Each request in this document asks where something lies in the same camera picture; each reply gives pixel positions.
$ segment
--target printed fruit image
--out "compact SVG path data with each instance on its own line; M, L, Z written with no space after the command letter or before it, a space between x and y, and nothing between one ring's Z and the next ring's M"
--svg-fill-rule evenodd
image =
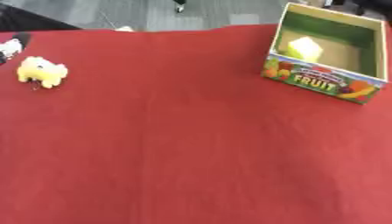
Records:
M277 74L279 76L289 77L291 75L291 72L289 70L286 70L286 69L281 69L281 70L279 70L279 72Z
M350 87L341 87L340 90L339 90L339 92L340 92L341 94L351 94L351 93L353 93L354 91L353 91Z
M287 79L289 79L289 76L282 75L282 76L279 77L279 80L281 80L281 81L285 81Z
M279 59L278 58L272 58L267 60L267 62L264 65L264 68L269 70L269 69L279 69Z
M345 99L354 99L354 98L357 98L357 97L362 96L362 95L369 95L373 91L375 91L375 87L370 86L370 87L367 87L365 89L362 89L359 92L354 92L354 93L351 93L351 94L338 94L338 97L345 98Z
M293 69L293 67L294 67L294 65L291 64L290 62L287 62L287 61L279 62L279 70L284 69L284 70L291 71Z
M264 71L264 75L270 78L277 77L277 70L271 68Z
M365 80L354 80L351 84L350 84L350 88L354 91L354 92L360 92L362 89L368 88L370 87L370 85L368 84L367 81Z

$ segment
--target yellow plush toy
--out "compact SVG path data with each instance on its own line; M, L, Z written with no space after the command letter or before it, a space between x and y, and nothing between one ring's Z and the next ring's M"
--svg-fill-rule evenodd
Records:
M29 79L41 81L44 88L58 86L61 79L66 78L67 74L66 66L62 64L55 65L41 57L28 57L17 70L19 81L27 82Z

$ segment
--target open box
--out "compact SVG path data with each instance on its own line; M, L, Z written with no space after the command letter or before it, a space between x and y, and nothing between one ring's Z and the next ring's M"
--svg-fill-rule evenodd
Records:
M317 63L288 56L289 43L303 37L323 49ZM366 103L388 83L385 22L288 3L262 75Z

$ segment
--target red table surface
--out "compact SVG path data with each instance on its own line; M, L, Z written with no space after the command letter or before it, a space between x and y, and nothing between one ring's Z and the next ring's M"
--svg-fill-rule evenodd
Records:
M0 223L392 223L392 89L261 78L275 30L34 33L0 67ZM69 77L33 91L26 56Z

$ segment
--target dark object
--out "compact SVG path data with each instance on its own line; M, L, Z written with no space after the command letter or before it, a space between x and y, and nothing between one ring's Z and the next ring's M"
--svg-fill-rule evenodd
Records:
M79 30L80 28L0 3L0 32Z
M28 32L19 32L12 36L13 39L18 39L19 42L22 44L23 49L27 47L27 45L30 42L30 39L32 38L32 35Z
M186 0L174 0L176 4L186 4Z
M366 9L372 9L385 15L390 24L392 24L392 0L353 0L358 4L356 14L361 16Z

